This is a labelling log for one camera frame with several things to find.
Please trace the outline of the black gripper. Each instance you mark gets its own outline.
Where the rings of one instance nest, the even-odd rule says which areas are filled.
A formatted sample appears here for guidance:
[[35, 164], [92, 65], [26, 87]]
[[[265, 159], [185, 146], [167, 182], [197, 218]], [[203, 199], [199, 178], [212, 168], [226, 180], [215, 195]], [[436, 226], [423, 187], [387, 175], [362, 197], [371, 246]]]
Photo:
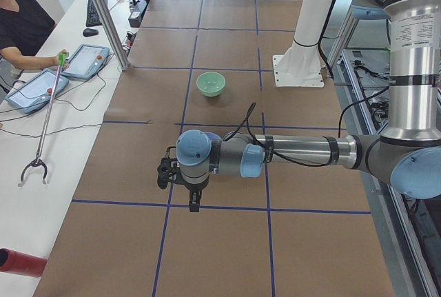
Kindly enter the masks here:
[[206, 182], [197, 183], [197, 184], [185, 183], [185, 187], [189, 190], [190, 212], [199, 212], [202, 192], [207, 187], [207, 183]]

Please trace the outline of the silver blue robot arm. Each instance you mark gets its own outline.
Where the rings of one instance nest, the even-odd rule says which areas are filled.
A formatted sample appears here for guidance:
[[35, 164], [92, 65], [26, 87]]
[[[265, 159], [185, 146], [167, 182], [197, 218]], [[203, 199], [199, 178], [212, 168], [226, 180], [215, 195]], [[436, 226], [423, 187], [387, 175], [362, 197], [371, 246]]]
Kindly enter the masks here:
[[260, 176], [263, 165], [287, 161], [307, 167], [341, 165], [360, 170], [416, 199], [440, 194], [440, 131], [436, 126], [440, 86], [440, 0], [353, 0], [366, 12], [391, 21], [389, 115], [378, 135], [306, 137], [243, 134], [224, 138], [200, 130], [182, 133], [176, 157], [158, 167], [158, 186], [189, 190], [197, 212], [212, 174]]

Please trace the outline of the person's hand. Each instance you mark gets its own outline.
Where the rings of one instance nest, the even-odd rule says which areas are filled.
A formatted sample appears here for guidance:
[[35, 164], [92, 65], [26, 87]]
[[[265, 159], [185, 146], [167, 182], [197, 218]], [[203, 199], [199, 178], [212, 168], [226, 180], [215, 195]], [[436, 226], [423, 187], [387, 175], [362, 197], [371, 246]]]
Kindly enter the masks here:
[[55, 65], [66, 69], [69, 66], [68, 63], [69, 52], [67, 50], [60, 51], [55, 57]]

